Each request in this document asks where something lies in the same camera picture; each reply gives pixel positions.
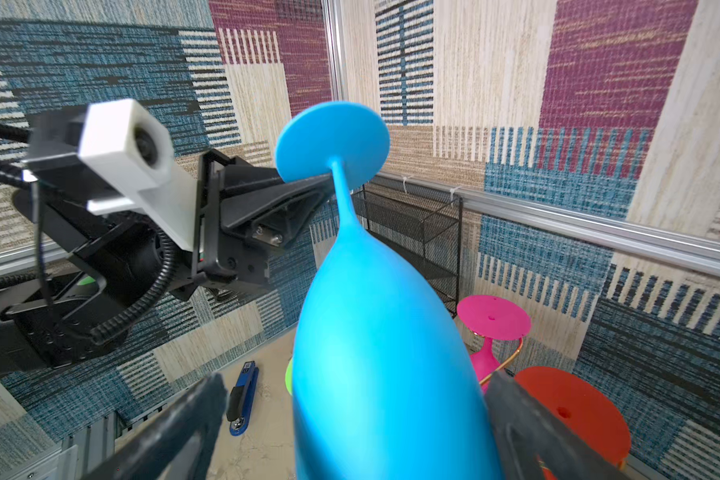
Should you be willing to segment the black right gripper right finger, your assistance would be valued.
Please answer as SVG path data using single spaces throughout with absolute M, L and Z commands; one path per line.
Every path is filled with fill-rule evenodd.
M 485 404 L 503 479 L 626 477 L 506 373 L 494 372 Z

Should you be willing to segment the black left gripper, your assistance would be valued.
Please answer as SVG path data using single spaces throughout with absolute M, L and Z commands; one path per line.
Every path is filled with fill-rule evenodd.
M 290 247 L 333 189 L 330 174 L 285 181 L 216 149 L 200 155 L 197 180 L 191 277 L 215 296 L 269 292 L 268 248 Z

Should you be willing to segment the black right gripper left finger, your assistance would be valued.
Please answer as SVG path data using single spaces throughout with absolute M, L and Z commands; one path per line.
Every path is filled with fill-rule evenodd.
M 227 407 L 220 374 L 186 391 L 87 479 L 204 479 Z

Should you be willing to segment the blue wine glass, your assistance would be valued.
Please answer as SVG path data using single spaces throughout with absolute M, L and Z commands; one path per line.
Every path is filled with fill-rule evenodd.
M 300 479 L 499 479 L 482 391 L 460 333 L 425 278 L 359 221 L 351 193 L 384 165 L 382 118 L 311 107 L 281 133 L 287 182 L 328 173 L 339 229 L 303 303 L 292 357 Z

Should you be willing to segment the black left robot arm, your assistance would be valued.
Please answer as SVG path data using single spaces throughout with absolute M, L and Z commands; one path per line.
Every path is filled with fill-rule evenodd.
M 89 120 L 51 115 L 34 129 L 0 124 L 29 148 L 25 167 L 0 161 L 0 182 L 35 227 L 33 268 L 0 276 L 0 375 L 60 368 L 109 354 L 162 298 L 204 289 L 218 302 L 268 292 L 270 260 L 290 249 L 332 193 L 327 174 L 287 181 L 216 149 L 197 159 L 177 237 L 141 207 L 97 215 L 119 192 L 80 158 Z

